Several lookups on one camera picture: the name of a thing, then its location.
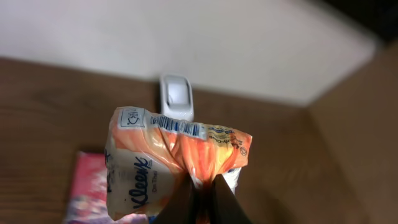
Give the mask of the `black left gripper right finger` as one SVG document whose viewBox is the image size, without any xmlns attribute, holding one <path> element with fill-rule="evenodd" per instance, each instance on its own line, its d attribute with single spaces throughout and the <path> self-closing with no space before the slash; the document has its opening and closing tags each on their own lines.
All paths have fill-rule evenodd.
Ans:
<svg viewBox="0 0 398 224">
<path fill-rule="evenodd" d="M 212 181 L 208 211 L 211 224 L 251 224 L 221 174 Z"/>
</svg>

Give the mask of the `orange Kleenex tissue pack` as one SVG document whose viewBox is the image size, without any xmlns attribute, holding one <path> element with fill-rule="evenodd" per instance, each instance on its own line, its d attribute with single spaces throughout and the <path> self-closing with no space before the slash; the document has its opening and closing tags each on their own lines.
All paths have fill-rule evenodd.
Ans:
<svg viewBox="0 0 398 224">
<path fill-rule="evenodd" d="M 157 215 L 186 175 L 202 190 L 221 174 L 235 190 L 251 143 L 252 136 L 237 129 L 117 108 L 104 151 L 109 216 Z"/>
</svg>

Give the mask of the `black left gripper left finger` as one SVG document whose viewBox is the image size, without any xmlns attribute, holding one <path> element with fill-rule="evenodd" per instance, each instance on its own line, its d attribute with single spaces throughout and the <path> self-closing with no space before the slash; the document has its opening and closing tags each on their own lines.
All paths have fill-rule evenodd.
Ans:
<svg viewBox="0 0 398 224">
<path fill-rule="evenodd" d="M 152 224 L 196 224 L 197 194 L 187 174 Z"/>
</svg>

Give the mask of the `red purple pad package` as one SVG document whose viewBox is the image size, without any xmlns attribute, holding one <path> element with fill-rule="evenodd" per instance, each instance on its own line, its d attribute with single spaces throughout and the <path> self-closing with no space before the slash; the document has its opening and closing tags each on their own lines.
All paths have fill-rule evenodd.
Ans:
<svg viewBox="0 0 398 224">
<path fill-rule="evenodd" d="M 131 214 L 114 221 L 106 208 L 107 168 L 109 154 L 80 152 L 78 155 L 70 201 L 64 223 L 67 224 L 135 224 L 149 223 L 146 215 Z"/>
</svg>

